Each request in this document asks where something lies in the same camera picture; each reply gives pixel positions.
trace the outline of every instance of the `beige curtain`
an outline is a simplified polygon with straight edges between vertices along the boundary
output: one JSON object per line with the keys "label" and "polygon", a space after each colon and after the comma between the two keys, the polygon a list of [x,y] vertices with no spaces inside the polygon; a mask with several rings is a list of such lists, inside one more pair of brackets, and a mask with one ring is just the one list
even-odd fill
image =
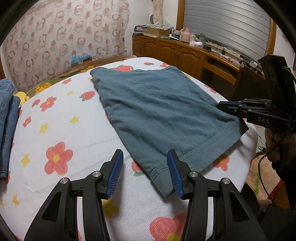
{"label": "beige curtain", "polygon": [[9,71],[27,92],[71,66],[72,56],[126,55],[128,0],[47,0],[32,7],[4,41]]}
{"label": "beige curtain", "polygon": [[163,0],[153,0],[153,22],[163,23]]}

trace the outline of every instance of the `cabinet door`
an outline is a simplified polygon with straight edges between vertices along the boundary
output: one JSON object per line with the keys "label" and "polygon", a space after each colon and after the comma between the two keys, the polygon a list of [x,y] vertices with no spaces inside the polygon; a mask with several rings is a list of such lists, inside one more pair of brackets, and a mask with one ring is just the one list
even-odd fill
{"label": "cabinet door", "polygon": [[196,79],[200,79],[205,62],[205,55],[194,50],[181,48],[177,56],[177,67]]}
{"label": "cabinet door", "polygon": [[133,54],[137,57],[142,57],[143,40],[139,37],[133,36]]}
{"label": "cabinet door", "polygon": [[169,65],[177,64],[177,56],[179,53],[179,46],[160,42],[159,47],[159,60]]}
{"label": "cabinet door", "polygon": [[156,47],[157,41],[153,38],[145,39],[144,41],[145,43],[142,56],[158,59],[158,51]]}

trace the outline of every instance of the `bed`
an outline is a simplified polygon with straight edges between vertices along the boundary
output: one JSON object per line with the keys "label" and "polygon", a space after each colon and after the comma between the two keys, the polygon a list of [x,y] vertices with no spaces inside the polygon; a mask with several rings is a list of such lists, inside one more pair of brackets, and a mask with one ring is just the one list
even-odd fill
{"label": "bed", "polygon": [[[103,67],[131,71],[167,66],[153,58],[132,58]],[[163,198],[152,185],[108,121],[89,73],[65,79],[22,105],[9,178],[0,184],[0,214],[23,240],[39,208],[62,177],[85,178],[109,161],[116,149],[122,149],[124,165],[115,194],[103,201],[111,240],[179,240],[188,201],[180,200],[175,193]],[[225,101],[213,89],[186,76],[216,101]],[[239,191],[242,189],[257,145],[255,127],[247,125],[249,130],[240,140],[202,171],[206,178],[228,177]],[[213,200],[209,198],[208,203],[207,239],[213,229]],[[85,240],[81,198],[77,216],[79,240]]]}

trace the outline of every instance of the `window blind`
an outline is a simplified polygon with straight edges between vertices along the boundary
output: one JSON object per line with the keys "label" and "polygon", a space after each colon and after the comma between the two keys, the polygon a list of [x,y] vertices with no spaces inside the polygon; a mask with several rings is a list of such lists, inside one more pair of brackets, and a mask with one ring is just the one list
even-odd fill
{"label": "window blind", "polygon": [[253,0],[186,0],[184,27],[258,60],[265,55],[270,17]]}

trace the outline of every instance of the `black sleeve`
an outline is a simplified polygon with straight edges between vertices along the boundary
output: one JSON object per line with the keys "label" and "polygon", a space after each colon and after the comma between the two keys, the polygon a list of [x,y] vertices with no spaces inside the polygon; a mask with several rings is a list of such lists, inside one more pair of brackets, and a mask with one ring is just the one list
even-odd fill
{"label": "black sleeve", "polygon": [[280,179],[285,183],[286,192],[291,208],[296,204],[296,165],[293,163],[283,171],[279,171],[279,163],[273,163],[272,168],[276,171]]}

